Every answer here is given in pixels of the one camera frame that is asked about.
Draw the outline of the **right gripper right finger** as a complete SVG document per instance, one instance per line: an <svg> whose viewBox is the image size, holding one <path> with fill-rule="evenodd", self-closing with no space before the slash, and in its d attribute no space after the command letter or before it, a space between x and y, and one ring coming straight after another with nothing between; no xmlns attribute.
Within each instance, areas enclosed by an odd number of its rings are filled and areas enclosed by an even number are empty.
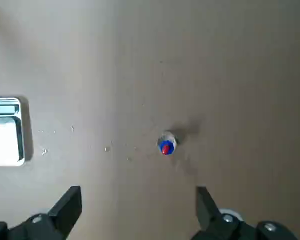
<svg viewBox="0 0 300 240"><path fill-rule="evenodd" d="M296 240L285 225L265 220L256 226L247 224L242 216L228 208L218 208L205 186L196 187L196 217L200 230L193 240Z"/></svg>

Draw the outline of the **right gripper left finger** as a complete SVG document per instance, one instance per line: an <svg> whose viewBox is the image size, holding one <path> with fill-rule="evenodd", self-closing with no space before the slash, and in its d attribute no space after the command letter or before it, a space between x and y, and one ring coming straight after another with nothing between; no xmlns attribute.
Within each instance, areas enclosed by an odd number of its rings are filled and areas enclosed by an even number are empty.
<svg viewBox="0 0 300 240"><path fill-rule="evenodd" d="M0 221L0 240L65 240L82 213L80 186L71 186L47 213L8 228Z"/></svg>

